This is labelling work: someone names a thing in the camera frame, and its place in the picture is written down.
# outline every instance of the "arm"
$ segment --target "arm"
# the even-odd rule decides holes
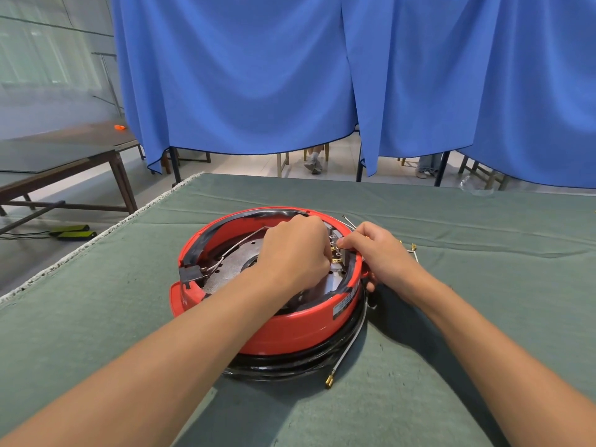
[[[356,248],[375,282],[418,306],[443,333],[514,446],[588,446],[596,406],[427,273],[390,232],[371,223],[339,244]]]
[[[327,274],[329,256],[317,217],[269,229],[257,264],[48,405],[0,447],[169,446],[244,343]]]

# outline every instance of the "red plastic housing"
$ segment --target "red plastic housing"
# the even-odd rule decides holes
[[[318,216],[324,222],[346,236],[350,230],[335,218],[313,210],[298,209],[295,207],[263,207],[263,210],[296,210],[308,213],[311,216]],[[212,225],[219,223],[226,218],[236,216],[255,209],[239,211],[237,213],[224,216],[212,223],[206,225],[203,229],[195,233],[188,240],[178,257],[178,266],[183,265],[183,258],[195,241],[206,232]],[[229,221],[219,228],[217,233],[205,246],[204,254],[211,249],[218,247],[221,243],[238,237],[248,235],[257,229],[269,226],[273,227],[279,222],[287,221],[286,216],[272,217],[239,217]],[[331,337],[343,324],[349,319],[354,311],[358,294],[360,293],[362,277],[362,256],[356,255],[354,271],[347,276],[347,290],[344,293],[336,294],[323,301],[321,304],[294,312],[287,315],[276,315],[272,317],[264,326],[258,330],[255,335],[242,347],[240,353],[255,355],[271,355],[294,353],[300,350],[311,348]],[[170,288],[170,306],[174,316],[181,315],[184,311],[195,307],[205,297],[205,292],[194,282],[190,282],[190,288],[176,282]],[[346,308],[343,309],[336,318],[333,318],[334,308],[346,298],[352,298]]]

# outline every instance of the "white fringe edge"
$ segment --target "white fringe edge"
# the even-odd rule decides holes
[[[56,271],[58,268],[60,268],[61,266],[63,266],[65,263],[70,262],[77,255],[81,254],[81,252],[83,252],[86,249],[92,247],[100,239],[108,236],[109,234],[111,234],[112,232],[114,232],[116,229],[119,229],[123,225],[127,224],[130,220],[132,220],[133,218],[139,216],[142,212],[144,212],[145,210],[149,209],[149,207],[152,207],[156,203],[164,200],[170,194],[172,194],[173,192],[177,191],[178,189],[180,189],[184,185],[188,185],[191,181],[193,181],[194,179],[196,179],[197,177],[199,177],[201,174],[203,174],[203,173],[202,172],[199,172],[198,174],[194,174],[194,175],[190,176],[188,179],[183,180],[178,185],[176,185],[175,187],[173,187],[171,190],[168,190],[165,193],[159,195],[158,197],[156,197],[155,199],[153,199],[153,201],[149,202],[144,207],[141,207],[140,209],[138,209],[133,214],[127,216],[122,221],[114,224],[112,227],[106,229],[104,232],[102,232],[101,234],[99,234],[97,237],[93,238],[92,240],[89,240],[84,245],[81,245],[80,247],[78,247],[77,249],[75,249],[74,251],[72,251],[70,254],[65,255],[58,262],[54,263],[53,265],[50,265],[45,270],[40,271],[35,276],[33,276],[31,279],[29,279],[27,282],[25,282],[24,284],[18,286],[14,290],[12,290],[12,291],[6,293],[5,295],[1,296],[0,297],[0,308],[5,303],[8,303],[9,301],[11,301],[15,297],[17,297],[19,295],[19,293],[21,293],[21,292],[25,291],[26,289],[28,289],[29,287],[31,287],[31,285],[33,285],[36,281],[40,280],[42,277],[47,276],[48,274],[50,274],[50,273],[52,273],[54,271]]]

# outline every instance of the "hand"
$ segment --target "hand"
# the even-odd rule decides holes
[[[297,215],[267,230],[255,266],[289,284],[293,296],[317,285],[329,272],[331,258],[321,218]]]
[[[420,286],[434,278],[416,262],[411,253],[389,231],[370,222],[364,222],[350,235],[338,240],[343,249],[361,253],[371,275],[367,289],[374,291],[381,282],[406,300],[417,305]]]

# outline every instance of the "jeans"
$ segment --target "jeans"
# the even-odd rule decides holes
[[[437,172],[441,164],[441,155],[443,154],[424,155],[420,157],[416,171],[430,171],[432,173]]]

